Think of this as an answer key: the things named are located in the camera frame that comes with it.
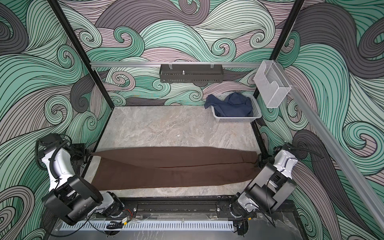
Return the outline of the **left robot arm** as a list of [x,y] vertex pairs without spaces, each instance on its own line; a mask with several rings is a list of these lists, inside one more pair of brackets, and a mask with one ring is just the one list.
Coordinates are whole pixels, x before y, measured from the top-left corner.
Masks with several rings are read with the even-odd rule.
[[74,170],[88,156],[85,144],[74,144],[67,135],[48,134],[35,142],[35,162],[50,179],[44,207],[70,226],[92,214],[118,218],[123,213],[124,205],[114,193],[102,194]]

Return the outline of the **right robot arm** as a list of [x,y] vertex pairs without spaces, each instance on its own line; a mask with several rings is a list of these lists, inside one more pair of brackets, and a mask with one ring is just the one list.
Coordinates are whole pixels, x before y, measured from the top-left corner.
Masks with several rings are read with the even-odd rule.
[[291,144],[276,147],[271,158],[261,161],[263,167],[257,176],[234,196],[231,214],[245,218],[257,210],[269,215],[274,213],[296,189],[292,171],[297,162]]

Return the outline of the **brown trousers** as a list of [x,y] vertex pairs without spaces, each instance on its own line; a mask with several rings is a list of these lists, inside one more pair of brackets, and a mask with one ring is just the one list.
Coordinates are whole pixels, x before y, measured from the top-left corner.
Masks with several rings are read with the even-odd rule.
[[213,147],[140,147],[95,153],[98,190],[220,186],[254,179],[257,152]]

